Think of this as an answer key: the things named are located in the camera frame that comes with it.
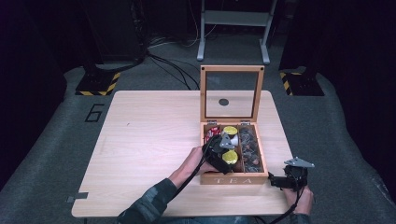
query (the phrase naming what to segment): person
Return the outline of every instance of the person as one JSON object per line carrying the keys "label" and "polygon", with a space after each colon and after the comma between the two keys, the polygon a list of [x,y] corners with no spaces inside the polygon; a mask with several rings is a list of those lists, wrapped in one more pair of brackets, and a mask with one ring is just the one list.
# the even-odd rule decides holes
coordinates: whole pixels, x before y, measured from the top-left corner
{"label": "person", "polygon": [[[201,147],[194,147],[189,156],[168,178],[160,181],[148,189],[141,198],[136,200],[129,208],[125,209],[117,217],[117,224],[127,223],[187,223],[184,218],[163,218],[167,204],[172,201],[177,190],[193,174],[195,168],[203,157]],[[204,162],[197,175],[209,171],[217,171],[208,162]],[[292,206],[297,193],[290,189],[283,189],[288,205]],[[313,193],[308,186],[304,188],[303,194],[290,215],[291,224],[309,224],[310,211],[313,202]],[[247,217],[197,217],[191,218],[188,223],[248,223]]]}

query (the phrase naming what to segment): table top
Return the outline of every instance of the table top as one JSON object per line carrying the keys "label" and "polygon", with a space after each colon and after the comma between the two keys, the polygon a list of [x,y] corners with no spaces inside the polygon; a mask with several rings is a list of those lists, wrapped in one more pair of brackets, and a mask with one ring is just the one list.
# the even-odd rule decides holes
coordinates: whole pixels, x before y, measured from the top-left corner
{"label": "table top", "polygon": [[[200,144],[199,91],[117,91],[76,199],[74,217],[116,217],[175,171]],[[257,124],[269,172],[283,176],[290,147],[269,91]],[[264,185],[200,185],[196,176],[168,204],[165,217],[283,214],[281,190]]]}

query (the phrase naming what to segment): wooden box frame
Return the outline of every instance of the wooden box frame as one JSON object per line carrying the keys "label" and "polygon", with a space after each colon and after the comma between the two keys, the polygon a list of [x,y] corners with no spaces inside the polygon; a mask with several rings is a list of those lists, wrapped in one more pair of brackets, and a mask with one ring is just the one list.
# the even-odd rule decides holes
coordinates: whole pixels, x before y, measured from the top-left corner
{"label": "wooden box frame", "polygon": [[[207,72],[247,72],[257,73],[256,86],[253,94],[253,103],[250,116],[230,116],[230,117],[209,117],[206,114],[207,110]],[[249,129],[254,130],[257,138],[257,144],[259,147],[259,158],[262,171],[259,173],[205,173],[201,175],[202,185],[261,185],[264,184],[268,179],[267,165],[262,149],[262,141],[260,139],[260,133],[257,127],[257,116],[259,113],[260,97],[262,92],[262,82],[264,76],[263,65],[202,65],[201,66],[201,146],[205,143],[205,133],[213,125],[223,127],[225,125],[231,125],[234,127],[242,127],[248,123]],[[238,91],[233,91],[233,95],[238,95]]]}

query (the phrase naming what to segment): box hinge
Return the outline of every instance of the box hinge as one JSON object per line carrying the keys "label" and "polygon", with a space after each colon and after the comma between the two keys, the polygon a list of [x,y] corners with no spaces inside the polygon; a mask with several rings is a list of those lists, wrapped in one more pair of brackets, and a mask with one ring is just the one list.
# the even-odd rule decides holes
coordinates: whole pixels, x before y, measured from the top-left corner
{"label": "box hinge", "polygon": [[217,122],[216,120],[214,120],[214,119],[212,119],[212,120],[209,119],[209,120],[207,121],[207,124],[208,124],[208,125],[218,125],[218,122]]}
{"label": "box hinge", "polygon": [[241,125],[250,125],[250,121],[248,121],[248,120],[241,120]]}

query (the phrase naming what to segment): wooden box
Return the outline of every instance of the wooden box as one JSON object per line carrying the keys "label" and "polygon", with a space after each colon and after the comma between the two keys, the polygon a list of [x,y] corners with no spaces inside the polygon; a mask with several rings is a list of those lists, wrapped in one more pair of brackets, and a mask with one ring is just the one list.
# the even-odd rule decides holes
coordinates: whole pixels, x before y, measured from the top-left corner
{"label": "wooden box", "polygon": [[263,76],[262,65],[201,66],[201,146],[209,139],[209,130],[223,132],[231,126],[237,130],[233,144],[238,155],[232,172],[202,174],[202,185],[260,185],[267,180],[256,123]]}

